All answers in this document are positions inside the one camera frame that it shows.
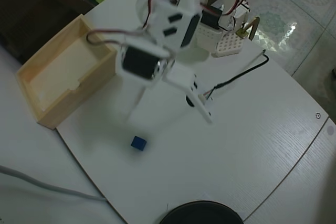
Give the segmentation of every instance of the breadboard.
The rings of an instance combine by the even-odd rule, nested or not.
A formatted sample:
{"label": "breadboard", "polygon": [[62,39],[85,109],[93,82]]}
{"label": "breadboard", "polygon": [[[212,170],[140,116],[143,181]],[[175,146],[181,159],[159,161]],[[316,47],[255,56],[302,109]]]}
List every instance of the breadboard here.
{"label": "breadboard", "polygon": [[197,44],[208,52],[216,52],[217,42],[220,41],[221,36],[221,30],[215,30],[202,24],[199,24],[197,27]]}
{"label": "breadboard", "polygon": [[238,37],[235,33],[226,34],[217,45],[214,57],[222,57],[240,53],[243,48],[244,39]]}

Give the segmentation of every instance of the open wooden box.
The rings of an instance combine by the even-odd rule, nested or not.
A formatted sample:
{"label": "open wooden box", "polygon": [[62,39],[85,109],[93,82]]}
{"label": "open wooden box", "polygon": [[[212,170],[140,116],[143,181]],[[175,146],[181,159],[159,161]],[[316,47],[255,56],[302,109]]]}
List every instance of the open wooden box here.
{"label": "open wooden box", "polygon": [[85,18],[78,16],[17,72],[39,124],[54,129],[115,75],[117,51],[108,45],[88,44],[90,30]]}

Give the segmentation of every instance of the black circular base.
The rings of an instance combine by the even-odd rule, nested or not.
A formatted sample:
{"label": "black circular base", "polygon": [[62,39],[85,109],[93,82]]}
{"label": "black circular base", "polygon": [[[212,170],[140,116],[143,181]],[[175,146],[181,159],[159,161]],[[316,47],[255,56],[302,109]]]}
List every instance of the black circular base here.
{"label": "black circular base", "polygon": [[213,201],[195,201],[171,210],[160,224],[243,224],[227,206]]}

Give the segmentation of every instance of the metal bracket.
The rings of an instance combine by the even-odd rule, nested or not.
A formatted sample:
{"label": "metal bracket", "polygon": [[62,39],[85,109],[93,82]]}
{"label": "metal bracket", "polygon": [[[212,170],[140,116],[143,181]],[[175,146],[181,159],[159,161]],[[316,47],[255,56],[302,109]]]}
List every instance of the metal bracket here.
{"label": "metal bracket", "polygon": [[239,36],[241,39],[245,39],[248,36],[248,29],[250,27],[252,27],[252,30],[249,34],[248,39],[249,40],[253,40],[254,36],[256,35],[258,26],[260,23],[260,18],[259,17],[255,17],[250,23],[248,23],[244,28],[239,29],[236,32],[236,35]]}

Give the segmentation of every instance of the white cable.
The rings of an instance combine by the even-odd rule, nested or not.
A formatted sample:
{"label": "white cable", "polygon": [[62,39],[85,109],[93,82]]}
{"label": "white cable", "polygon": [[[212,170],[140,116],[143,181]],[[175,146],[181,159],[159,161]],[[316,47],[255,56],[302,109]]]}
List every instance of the white cable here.
{"label": "white cable", "polygon": [[55,192],[61,193],[61,194],[73,195],[73,196],[81,197],[81,198],[84,198],[84,199],[91,199],[91,200],[97,200],[97,201],[107,201],[104,197],[92,196],[92,195],[81,193],[79,191],[74,191],[74,190],[65,189],[65,188],[61,188],[61,187],[58,187],[58,186],[53,186],[53,185],[46,184],[44,182],[38,181],[38,180],[28,176],[28,175],[26,175],[22,172],[19,172],[19,171],[14,170],[14,169],[10,169],[10,168],[2,166],[2,165],[0,165],[0,173],[22,179],[22,180],[24,180],[24,181],[26,181],[30,184],[33,184],[37,187],[40,187],[40,188],[43,188],[43,189],[46,189],[46,190],[49,190],[49,191],[55,191]]}

